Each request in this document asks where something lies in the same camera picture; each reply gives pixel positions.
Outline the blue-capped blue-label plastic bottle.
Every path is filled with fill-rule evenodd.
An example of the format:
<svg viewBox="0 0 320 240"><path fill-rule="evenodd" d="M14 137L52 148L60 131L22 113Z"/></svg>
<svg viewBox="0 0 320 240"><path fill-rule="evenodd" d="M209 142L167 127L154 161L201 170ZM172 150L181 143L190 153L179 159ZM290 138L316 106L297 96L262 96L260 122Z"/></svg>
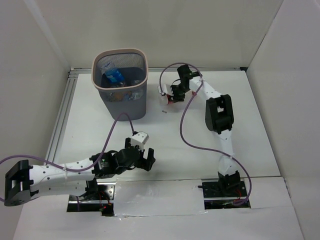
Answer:
<svg viewBox="0 0 320 240"><path fill-rule="evenodd" d="M113 86L124 86L125 78L112 61L108 61L101 68L101 73L106 76L108 82Z"/></svg>

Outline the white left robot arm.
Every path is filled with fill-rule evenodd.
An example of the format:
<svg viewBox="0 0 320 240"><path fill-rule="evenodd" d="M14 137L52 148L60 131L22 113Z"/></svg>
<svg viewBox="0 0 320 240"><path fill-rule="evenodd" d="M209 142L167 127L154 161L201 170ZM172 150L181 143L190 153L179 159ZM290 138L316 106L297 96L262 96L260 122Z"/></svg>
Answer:
<svg viewBox="0 0 320 240"><path fill-rule="evenodd" d="M148 149L147 157L144 153L144 143L128 137L119 151L98 153L76 162L53 166L30 165L27 159L20 160L5 174L4 205L19 206L54 195L92 200L99 193L99 179L111 179L135 168L150 171L156 161L154 149Z"/></svg>

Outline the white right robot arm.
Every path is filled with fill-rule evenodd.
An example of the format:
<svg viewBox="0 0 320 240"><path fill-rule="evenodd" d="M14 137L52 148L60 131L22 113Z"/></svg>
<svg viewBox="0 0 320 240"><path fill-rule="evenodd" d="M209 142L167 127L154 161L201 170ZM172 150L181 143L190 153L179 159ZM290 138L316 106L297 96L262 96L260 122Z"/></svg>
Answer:
<svg viewBox="0 0 320 240"><path fill-rule="evenodd" d="M186 93L192 91L205 103L204 121L207 129L219 138L222 154L218 162L218 190L223 196L230 196L240 181L240 173L233 160L232 127L234 113L231 96L215 90L201 76L199 71L191 71L187 64L177 69L180 83L171 85L169 103L183 102Z"/></svg>

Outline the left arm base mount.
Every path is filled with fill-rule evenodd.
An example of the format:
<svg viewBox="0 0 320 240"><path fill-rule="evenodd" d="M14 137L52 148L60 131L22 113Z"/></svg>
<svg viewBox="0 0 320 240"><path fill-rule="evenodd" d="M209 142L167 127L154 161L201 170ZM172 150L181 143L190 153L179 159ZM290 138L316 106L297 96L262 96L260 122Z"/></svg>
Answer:
<svg viewBox="0 0 320 240"><path fill-rule="evenodd" d="M99 212L104 217L113 217L116 183L92 180L86 183L86 192L80 196L70 195L68 213Z"/></svg>

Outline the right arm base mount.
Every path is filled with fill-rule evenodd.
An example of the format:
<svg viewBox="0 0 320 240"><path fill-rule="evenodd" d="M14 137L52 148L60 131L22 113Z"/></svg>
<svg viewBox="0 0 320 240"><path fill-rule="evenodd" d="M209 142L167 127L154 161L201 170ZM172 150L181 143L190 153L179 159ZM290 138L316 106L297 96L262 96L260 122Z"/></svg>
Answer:
<svg viewBox="0 0 320 240"><path fill-rule="evenodd" d="M197 187L202 190L205 210L251 207L249 200L243 202L248 192L238 172L231 177L219 173L218 179L203 180Z"/></svg>

